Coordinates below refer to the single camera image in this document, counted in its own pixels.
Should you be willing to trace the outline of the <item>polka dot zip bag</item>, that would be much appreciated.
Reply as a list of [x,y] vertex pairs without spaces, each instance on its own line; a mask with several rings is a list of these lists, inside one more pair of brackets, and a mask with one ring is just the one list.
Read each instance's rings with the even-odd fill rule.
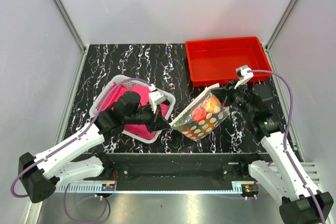
[[229,116],[229,107],[214,94],[217,90],[218,83],[207,87],[170,123],[171,128],[196,142],[209,135]]

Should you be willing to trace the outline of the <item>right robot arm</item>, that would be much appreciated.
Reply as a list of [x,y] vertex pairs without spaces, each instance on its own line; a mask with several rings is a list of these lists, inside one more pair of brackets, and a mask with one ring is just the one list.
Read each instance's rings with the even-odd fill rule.
[[248,89],[235,81],[214,87],[212,93],[223,105],[234,105],[246,113],[250,131],[277,168],[274,172],[258,154],[249,154],[239,161],[239,176],[263,186],[279,206],[284,223],[325,223],[334,200],[312,181],[287,142],[285,129],[272,112],[271,89],[263,84]]

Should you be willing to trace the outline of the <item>fake peach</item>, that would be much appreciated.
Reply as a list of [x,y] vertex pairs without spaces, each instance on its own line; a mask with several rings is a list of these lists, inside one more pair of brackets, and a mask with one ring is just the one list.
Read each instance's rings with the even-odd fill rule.
[[203,102],[203,109],[207,113],[217,114],[220,111],[221,103],[217,97],[211,94],[206,100]]

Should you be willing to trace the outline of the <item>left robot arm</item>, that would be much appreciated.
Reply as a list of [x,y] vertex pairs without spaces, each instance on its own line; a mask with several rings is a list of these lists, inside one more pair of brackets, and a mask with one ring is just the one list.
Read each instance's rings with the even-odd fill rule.
[[127,91],[107,107],[101,106],[92,121],[70,138],[39,154],[21,155],[15,180],[22,183],[26,191],[23,196],[38,203],[64,184],[89,177],[109,179],[113,175],[113,163],[104,154],[80,162],[74,159],[118,135],[127,125],[144,125],[149,132],[170,128],[162,114],[162,106],[171,105],[168,97],[157,90],[150,92],[148,99],[142,105],[137,92]]

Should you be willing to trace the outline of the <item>red fake pepper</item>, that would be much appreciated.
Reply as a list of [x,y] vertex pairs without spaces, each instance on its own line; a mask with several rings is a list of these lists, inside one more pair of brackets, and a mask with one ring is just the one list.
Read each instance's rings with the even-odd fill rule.
[[197,107],[192,111],[192,118],[194,122],[200,122],[206,118],[207,112],[201,108]]

